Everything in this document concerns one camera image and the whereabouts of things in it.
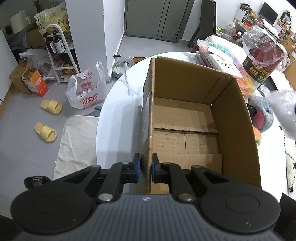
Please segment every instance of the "pink ear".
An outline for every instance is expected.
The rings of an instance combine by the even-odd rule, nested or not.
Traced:
[[[257,129],[261,130],[264,125],[264,121],[265,121],[262,111],[257,109],[256,115],[252,116],[251,119],[252,119],[252,121],[254,121],[256,123]]]

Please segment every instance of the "chair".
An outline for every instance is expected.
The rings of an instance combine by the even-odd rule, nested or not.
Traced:
[[[205,38],[216,34],[216,2],[214,0],[202,0],[200,13],[200,24],[192,35],[188,48],[193,48],[197,39]]]

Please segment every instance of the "yellow slipper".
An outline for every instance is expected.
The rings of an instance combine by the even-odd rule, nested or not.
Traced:
[[[41,108],[54,115],[58,115],[61,113],[63,106],[55,100],[44,100],[41,102]]]
[[[54,142],[57,138],[57,132],[41,122],[36,123],[34,130],[47,143]]]

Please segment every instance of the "gray floor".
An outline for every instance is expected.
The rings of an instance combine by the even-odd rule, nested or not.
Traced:
[[[190,50],[181,44],[124,36],[119,54],[150,57],[173,51]],[[42,175],[53,178],[66,119],[72,115],[86,115],[94,109],[95,105],[83,110],[72,108],[65,95],[66,89],[66,84],[50,83],[43,98],[22,93],[11,96],[0,119],[0,215],[10,217],[10,204],[18,194],[26,190],[26,177]],[[61,102],[61,114],[52,115],[42,110],[40,104],[44,99]],[[34,125],[39,121],[57,131],[56,141],[47,144],[34,132]]]

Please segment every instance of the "metal screw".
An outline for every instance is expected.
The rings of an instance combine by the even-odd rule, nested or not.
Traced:
[[[98,198],[99,198],[99,200],[101,200],[101,201],[108,202],[108,201],[112,200],[113,195],[110,194],[110,193],[102,193],[102,194],[99,195]]]
[[[181,195],[179,195],[179,199],[181,201],[188,202],[188,201],[191,201],[193,199],[193,196],[191,194],[189,194],[189,193],[182,193]]]

